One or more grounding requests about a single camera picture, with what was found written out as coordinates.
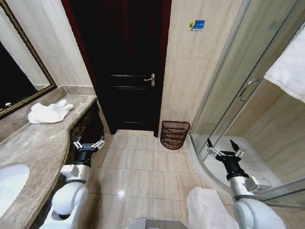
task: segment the white towel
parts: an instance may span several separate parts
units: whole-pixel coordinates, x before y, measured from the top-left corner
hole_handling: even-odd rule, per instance
[[[193,188],[186,198],[189,223],[196,229],[238,229],[213,189]]]
[[[37,103],[31,107],[28,120],[33,124],[61,122],[72,108],[73,105],[68,104],[65,99],[49,106]]]
[[[265,79],[305,103],[305,28],[266,72]]]

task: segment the sink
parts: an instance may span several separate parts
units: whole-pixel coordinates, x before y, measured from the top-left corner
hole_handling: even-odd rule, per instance
[[[0,168],[0,218],[21,192],[29,173],[29,167],[23,164]]]

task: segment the countertop edge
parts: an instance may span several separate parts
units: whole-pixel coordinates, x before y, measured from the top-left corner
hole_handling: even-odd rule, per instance
[[[66,145],[65,145],[65,149],[63,151],[62,157],[61,157],[61,163],[57,168],[57,171],[53,177],[53,179],[50,182],[50,185],[48,186],[48,188],[46,189],[47,191],[43,194],[43,198],[40,201],[40,203],[36,206],[36,208],[33,210],[32,214],[28,216],[28,219],[25,221],[23,228],[30,228],[30,226],[32,225],[32,223],[34,222],[34,220],[36,219],[36,217],[38,216],[39,212],[41,211],[43,205],[46,203],[47,199],[49,198],[52,190],[54,189],[59,177],[60,177],[60,170],[61,167],[64,165],[67,156],[68,156],[68,152],[69,152],[69,145],[70,145],[70,131],[71,128],[77,123],[77,121],[84,115],[84,113],[94,104],[94,102],[97,101],[97,97],[95,95],[85,95],[85,96],[92,96],[94,97],[92,99],[92,101],[90,102],[90,104],[88,104],[88,106],[86,107],[86,109],[84,109],[82,111],[82,113],[80,113],[80,115],[69,125],[69,128],[67,128],[66,131]]]

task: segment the marble countertop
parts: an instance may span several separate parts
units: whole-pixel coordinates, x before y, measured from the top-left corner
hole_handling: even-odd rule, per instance
[[[94,95],[67,95],[73,109],[62,122],[29,124],[0,144],[0,167],[26,164],[29,178],[0,218],[1,228],[28,228],[48,199],[69,151],[69,131],[95,102]]]

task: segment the brown wicker waste basket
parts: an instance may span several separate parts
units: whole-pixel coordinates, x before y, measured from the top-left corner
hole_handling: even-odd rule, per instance
[[[180,149],[190,129],[188,122],[162,121],[160,141],[168,149]]]

